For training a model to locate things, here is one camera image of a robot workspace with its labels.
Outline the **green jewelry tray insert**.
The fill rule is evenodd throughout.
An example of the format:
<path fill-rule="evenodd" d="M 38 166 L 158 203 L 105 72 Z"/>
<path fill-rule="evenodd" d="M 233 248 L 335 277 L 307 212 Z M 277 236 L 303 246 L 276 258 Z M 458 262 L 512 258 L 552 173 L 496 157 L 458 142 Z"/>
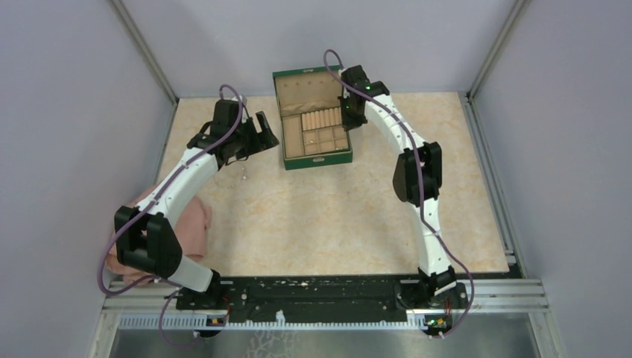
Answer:
<path fill-rule="evenodd" d="M 349 151 L 351 142 L 342 127 L 341 108 L 294 114 L 282 118 L 286 159 Z"/>

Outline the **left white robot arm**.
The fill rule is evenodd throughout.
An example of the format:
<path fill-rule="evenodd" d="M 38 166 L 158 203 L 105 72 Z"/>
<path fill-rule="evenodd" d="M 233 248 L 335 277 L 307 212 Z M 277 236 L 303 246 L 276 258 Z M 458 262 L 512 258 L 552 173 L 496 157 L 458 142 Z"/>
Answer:
<path fill-rule="evenodd" d="M 246 160 L 279 145 L 267 116 L 250 116 L 239 98 L 215 103 L 212 120 L 189 140 L 178 164 L 136 206 L 122 206 L 115 214 L 117 260 L 194 291 L 207 309 L 224 297 L 216 271 L 188 258 L 175 225 L 198 190 L 230 160 Z"/>

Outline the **green jewelry box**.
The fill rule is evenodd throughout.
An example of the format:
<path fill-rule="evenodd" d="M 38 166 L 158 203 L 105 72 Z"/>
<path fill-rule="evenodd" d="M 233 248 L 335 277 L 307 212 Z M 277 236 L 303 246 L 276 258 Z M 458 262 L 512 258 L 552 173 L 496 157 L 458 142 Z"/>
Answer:
<path fill-rule="evenodd" d="M 343 129 L 342 86 L 324 67 L 273 73 L 282 125 L 286 170 L 347 164 L 353 161 L 349 134 Z"/>

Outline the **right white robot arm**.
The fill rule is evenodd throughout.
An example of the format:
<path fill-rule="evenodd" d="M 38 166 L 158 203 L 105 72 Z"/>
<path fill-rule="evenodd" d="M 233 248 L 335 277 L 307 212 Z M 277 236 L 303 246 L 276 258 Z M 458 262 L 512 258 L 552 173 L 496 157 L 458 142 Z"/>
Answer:
<path fill-rule="evenodd" d="M 416 216 L 418 294 L 428 307 L 439 307 L 456 286 L 455 270 L 440 237 L 439 195 L 443 184 L 442 148 L 422 138 L 406 121 L 388 88 L 368 79 L 361 66 L 338 71 L 342 125 L 350 131 L 374 124 L 395 150 L 393 188 Z"/>

